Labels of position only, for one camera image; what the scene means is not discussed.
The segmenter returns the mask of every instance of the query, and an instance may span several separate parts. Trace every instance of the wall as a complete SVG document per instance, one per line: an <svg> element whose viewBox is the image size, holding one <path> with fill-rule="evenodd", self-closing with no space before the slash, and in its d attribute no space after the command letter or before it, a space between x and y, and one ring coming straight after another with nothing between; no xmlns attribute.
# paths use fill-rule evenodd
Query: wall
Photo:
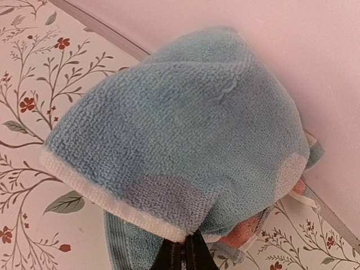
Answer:
<svg viewBox="0 0 360 270"><path fill-rule="evenodd" d="M326 155L307 183L360 236L360 2L69 0L153 52L181 34L231 25L277 74Z"/></svg>

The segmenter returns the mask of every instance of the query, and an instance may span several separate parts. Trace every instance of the towel fold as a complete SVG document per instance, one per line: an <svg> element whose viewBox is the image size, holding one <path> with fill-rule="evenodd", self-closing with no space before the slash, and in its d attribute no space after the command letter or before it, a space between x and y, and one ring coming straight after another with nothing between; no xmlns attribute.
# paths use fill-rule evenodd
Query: towel fold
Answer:
<svg viewBox="0 0 360 270"><path fill-rule="evenodd" d="M110 254L122 261L114 268L138 270L151 266L161 237L182 242L200 229L216 241L269 209L309 155L283 86L234 29L216 27L98 83L40 160L109 212Z"/></svg>

